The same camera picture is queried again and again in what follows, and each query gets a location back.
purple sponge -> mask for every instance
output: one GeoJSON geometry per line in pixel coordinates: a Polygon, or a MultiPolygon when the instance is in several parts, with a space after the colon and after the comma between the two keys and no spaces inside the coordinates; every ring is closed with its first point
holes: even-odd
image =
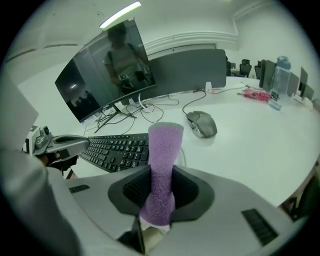
{"type": "Polygon", "coordinates": [[[170,215],[175,210],[175,197],[171,191],[172,168],[183,134],[184,127],[171,122],[158,122],[149,128],[151,192],[140,210],[140,216],[152,225],[169,225],[170,215]]]}

computer mouse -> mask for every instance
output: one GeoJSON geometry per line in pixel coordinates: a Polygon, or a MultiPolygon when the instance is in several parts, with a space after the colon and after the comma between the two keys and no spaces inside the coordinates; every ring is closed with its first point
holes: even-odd
{"type": "Polygon", "coordinates": [[[217,126],[211,115],[202,111],[186,114],[187,121],[194,134],[199,138],[210,138],[217,134],[217,126]]]}

water bottle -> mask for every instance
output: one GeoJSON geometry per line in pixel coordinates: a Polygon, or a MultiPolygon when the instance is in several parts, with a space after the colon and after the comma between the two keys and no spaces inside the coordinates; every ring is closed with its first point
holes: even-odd
{"type": "Polygon", "coordinates": [[[269,106],[275,110],[281,107],[287,97],[288,83],[290,78],[291,63],[286,56],[277,58],[274,77],[271,85],[269,106]]]}

curved monitor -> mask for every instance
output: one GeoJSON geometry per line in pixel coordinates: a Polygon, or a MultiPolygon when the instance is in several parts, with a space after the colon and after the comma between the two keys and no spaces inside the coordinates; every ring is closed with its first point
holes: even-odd
{"type": "Polygon", "coordinates": [[[112,103],[126,105],[129,98],[155,87],[136,22],[121,22],[91,40],[55,85],[79,122],[112,103]]]}

keyboard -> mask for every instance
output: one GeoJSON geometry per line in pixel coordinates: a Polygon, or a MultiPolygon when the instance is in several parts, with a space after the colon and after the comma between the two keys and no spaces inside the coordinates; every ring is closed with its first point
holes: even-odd
{"type": "Polygon", "coordinates": [[[89,148],[79,156],[109,173],[148,164],[148,133],[93,136],[88,139],[89,148]]]}

